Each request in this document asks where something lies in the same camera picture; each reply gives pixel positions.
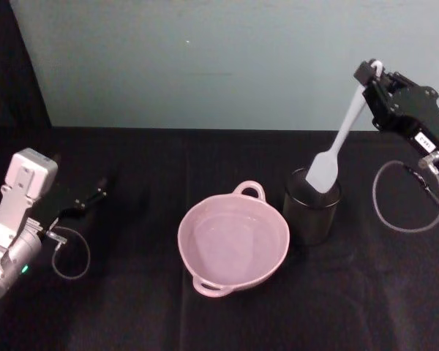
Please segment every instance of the label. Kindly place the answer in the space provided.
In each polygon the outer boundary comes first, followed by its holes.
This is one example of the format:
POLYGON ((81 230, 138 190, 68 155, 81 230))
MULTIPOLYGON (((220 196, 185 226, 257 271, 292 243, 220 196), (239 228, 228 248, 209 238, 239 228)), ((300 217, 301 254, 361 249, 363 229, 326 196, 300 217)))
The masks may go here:
POLYGON ((424 150, 426 150, 430 154, 436 149, 436 145, 434 145, 434 143, 421 132, 415 136, 415 140, 418 142, 419 145, 423 147, 424 150))

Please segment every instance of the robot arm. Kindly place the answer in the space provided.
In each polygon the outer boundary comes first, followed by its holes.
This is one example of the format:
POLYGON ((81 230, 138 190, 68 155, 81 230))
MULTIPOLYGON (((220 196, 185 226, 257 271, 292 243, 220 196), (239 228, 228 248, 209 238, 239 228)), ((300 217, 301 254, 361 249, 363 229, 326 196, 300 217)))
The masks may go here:
POLYGON ((378 78, 362 62, 354 77, 365 86, 364 98, 381 132, 404 137, 422 156, 419 166, 439 174, 439 107, 437 91, 419 86, 398 72, 383 72, 378 78))
POLYGON ((55 161, 30 148, 12 157, 1 186, 0 298, 41 250, 41 240, 51 238, 59 247, 67 242, 51 231, 58 221, 85 216, 107 196, 107 181, 84 198, 59 184, 53 186, 57 170, 55 161))
POLYGON ((53 160, 30 148, 13 155, 1 186, 0 298, 41 249, 37 233, 42 228, 29 212, 52 186, 57 169, 53 160))

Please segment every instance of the pink bowl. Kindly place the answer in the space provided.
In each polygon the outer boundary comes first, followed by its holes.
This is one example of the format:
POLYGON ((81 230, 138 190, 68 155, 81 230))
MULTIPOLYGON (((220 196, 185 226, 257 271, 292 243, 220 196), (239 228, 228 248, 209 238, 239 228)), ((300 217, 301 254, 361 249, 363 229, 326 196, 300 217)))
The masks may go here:
POLYGON ((232 194, 208 197, 190 209, 179 226, 179 251, 193 286, 218 298, 263 282, 281 265, 290 233, 281 214, 255 181, 232 194), (243 195, 255 189, 258 198, 243 195))

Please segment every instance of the bowl handle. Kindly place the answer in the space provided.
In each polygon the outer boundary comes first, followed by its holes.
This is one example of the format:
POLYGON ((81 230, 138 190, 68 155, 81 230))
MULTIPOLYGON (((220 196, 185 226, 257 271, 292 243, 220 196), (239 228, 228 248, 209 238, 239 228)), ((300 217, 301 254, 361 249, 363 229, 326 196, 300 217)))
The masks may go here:
POLYGON ((193 276, 192 282, 195 290, 209 298, 221 298, 222 296, 226 296, 233 292, 232 287, 213 284, 199 276, 193 276))
POLYGON ((266 202, 265 192, 263 191, 263 187, 256 181, 243 181, 234 189, 233 193, 242 194, 242 192, 247 188, 254 189, 258 194, 258 199, 262 200, 263 202, 266 202))

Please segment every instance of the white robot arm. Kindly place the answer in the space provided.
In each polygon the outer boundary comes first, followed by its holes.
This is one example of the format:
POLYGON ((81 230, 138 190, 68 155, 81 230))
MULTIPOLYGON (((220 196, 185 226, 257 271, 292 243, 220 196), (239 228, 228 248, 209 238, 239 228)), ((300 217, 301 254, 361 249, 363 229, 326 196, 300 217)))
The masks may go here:
POLYGON ((30 148, 12 157, 1 186, 0 298, 41 250, 42 228, 29 212, 49 191, 57 169, 56 162, 30 148))

